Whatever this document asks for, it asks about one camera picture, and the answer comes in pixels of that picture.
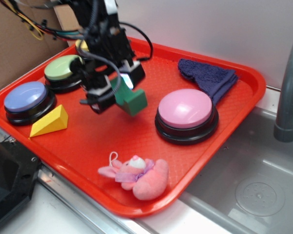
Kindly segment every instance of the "white wall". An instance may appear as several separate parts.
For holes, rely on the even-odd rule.
[[[119,18],[154,43],[259,71],[281,88],[293,44],[293,0],[118,0]],[[128,29],[127,34],[139,37]]]

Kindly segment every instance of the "red tray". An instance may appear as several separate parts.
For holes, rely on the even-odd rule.
[[[147,55],[149,51],[148,45],[137,39],[132,39],[132,48],[139,56]],[[266,90],[263,77],[252,68],[155,44],[153,59],[143,63],[146,78],[138,87],[146,92],[148,107],[138,115],[131,117],[116,105],[98,115],[89,106],[79,104],[85,94],[78,89],[57,95],[58,105],[62,104],[68,113],[68,128],[29,138],[31,126],[16,127],[7,121],[4,98],[22,83],[44,82],[44,68],[51,60],[74,53],[74,47],[67,48],[0,91],[0,127],[37,154],[45,164],[105,208],[121,216],[150,215],[177,199]],[[154,125],[158,104],[166,94],[182,88],[198,89],[195,83],[186,81],[180,75],[177,62],[181,58],[235,69],[239,76],[238,82],[216,106],[219,125],[214,135],[191,146],[178,146],[162,140]],[[139,201],[132,191],[125,191],[119,183],[100,176],[97,170],[109,164],[112,151],[119,154],[118,159],[122,162],[133,155],[165,159],[170,172],[164,194],[152,201]]]

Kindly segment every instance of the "yellow triangular block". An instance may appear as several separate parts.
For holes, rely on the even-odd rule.
[[[67,122],[68,114],[64,107],[59,105],[33,124],[30,137],[65,129],[67,128]]]

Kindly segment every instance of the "gray faucet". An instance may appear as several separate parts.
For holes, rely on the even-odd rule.
[[[293,47],[284,74],[273,134],[279,141],[293,141]]]

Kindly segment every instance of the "blue button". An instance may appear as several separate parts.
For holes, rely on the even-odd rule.
[[[4,99],[4,106],[10,112],[27,111],[39,104],[46,95],[44,84],[28,82],[13,89]]]

